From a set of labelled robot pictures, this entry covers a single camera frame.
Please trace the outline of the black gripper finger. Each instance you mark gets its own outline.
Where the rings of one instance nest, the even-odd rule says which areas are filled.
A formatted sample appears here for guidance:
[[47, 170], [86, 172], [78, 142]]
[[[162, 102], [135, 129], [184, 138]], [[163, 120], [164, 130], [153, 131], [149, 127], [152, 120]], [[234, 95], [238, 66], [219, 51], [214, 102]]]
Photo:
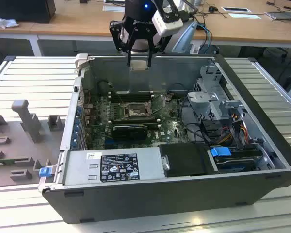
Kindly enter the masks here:
[[128, 55], [127, 66], [131, 65], [131, 50], [137, 39], [137, 27], [130, 27], [130, 33], [128, 33], [128, 39], [126, 42], [120, 38], [120, 34], [124, 29], [124, 25], [122, 21], [111, 21], [109, 25], [109, 30], [111, 36], [113, 38], [114, 44], [118, 51], [125, 52]]
[[164, 53], [165, 48], [167, 47], [170, 39], [170, 36], [161, 36], [154, 28], [145, 29], [145, 39], [147, 45], [147, 67], [152, 65], [152, 56], [157, 53]]

